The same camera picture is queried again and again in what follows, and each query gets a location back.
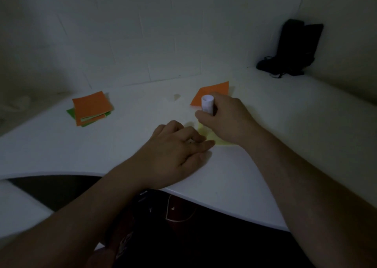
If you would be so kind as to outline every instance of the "hand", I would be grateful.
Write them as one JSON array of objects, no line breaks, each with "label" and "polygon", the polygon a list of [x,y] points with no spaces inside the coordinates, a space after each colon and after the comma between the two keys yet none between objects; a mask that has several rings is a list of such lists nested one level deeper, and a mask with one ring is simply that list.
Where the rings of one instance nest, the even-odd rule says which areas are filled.
[{"label": "hand", "polygon": [[126,162],[144,188],[161,189],[204,165],[205,151],[214,146],[214,141],[205,139],[193,127],[184,128],[181,123],[170,121],[159,125],[149,141]]},{"label": "hand", "polygon": [[261,128],[238,98],[220,93],[211,93],[211,95],[217,107],[215,116],[201,110],[196,111],[195,116],[221,139],[242,146],[253,129]]}]

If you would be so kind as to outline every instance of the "cable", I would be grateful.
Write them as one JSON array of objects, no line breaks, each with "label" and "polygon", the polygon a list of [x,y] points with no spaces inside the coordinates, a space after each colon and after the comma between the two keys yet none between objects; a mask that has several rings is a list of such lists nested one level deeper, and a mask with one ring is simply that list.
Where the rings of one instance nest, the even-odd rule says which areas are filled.
[{"label": "cable", "polygon": [[167,207],[166,207],[166,217],[165,217],[165,219],[167,221],[171,221],[171,222],[185,222],[185,221],[188,221],[195,214],[197,208],[195,208],[194,212],[189,216],[189,218],[186,218],[184,220],[173,220],[173,219],[168,219],[167,218],[167,215],[169,213],[169,201],[170,201],[171,197],[172,197],[172,195],[169,195],[169,198],[167,199]]}]

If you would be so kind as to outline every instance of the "green paper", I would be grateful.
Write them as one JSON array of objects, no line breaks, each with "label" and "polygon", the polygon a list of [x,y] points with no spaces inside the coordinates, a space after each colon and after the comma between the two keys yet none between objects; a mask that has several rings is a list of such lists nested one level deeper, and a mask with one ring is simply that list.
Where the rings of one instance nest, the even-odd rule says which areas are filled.
[{"label": "green paper", "polygon": [[[67,113],[68,113],[73,119],[76,120],[76,115],[75,115],[75,109],[74,109],[74,108],[68,109],[68,110],[67,110]],[[111,114],[111,111],[105,113],[106,116],[108,116],[108,115],[110,115],[110,114]],[[86,127],[86,126],[88,126],[88,125],[90,125],[90,124],[92,124],[92,123],[94,123],[94,122],[95,122],[95,121],[90,122],[90,123],[87,123],[87,124],[84,124],[84,125],[81,125],[81,127]]]}]

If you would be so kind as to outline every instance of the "white cable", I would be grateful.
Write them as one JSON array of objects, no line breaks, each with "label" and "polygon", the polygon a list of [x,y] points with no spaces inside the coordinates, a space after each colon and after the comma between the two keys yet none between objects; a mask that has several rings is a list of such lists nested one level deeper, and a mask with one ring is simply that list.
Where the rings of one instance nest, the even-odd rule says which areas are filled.
[{"label": "white cable", "polygon": [[213,116],[213,96],[212,95],[204,95],[202,97],[202,110],[207,112]]},{"label": "white cable", "polygon": [[172,197],[172,195],[169,195],[169,198],[167,199],[167,208],[166,208],[166,217],[165,217],[165,219],[167,221],[171,221],[171,222],[185,222],[185,221],[188,221],[195,214],[197,208],[195,208],[194,212],[189,216],[189,218],[186,218],[184,220],[173,220],[173,219],[168,219],[167,218],[167,215],[169,213],[169,201],[170,201],[171,197]]}]

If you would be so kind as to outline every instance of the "stack of paper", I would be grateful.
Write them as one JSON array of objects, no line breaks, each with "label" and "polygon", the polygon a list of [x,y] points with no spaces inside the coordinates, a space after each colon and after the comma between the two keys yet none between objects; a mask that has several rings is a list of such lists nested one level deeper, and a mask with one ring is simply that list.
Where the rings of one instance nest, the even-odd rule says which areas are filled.
[{"label": "stack of paper", "polygon": [[76,126],[85,127],[97,120],[105,118],[113,110],[102,91],[72,99],[74,108],[67,110],[76,120]]}]

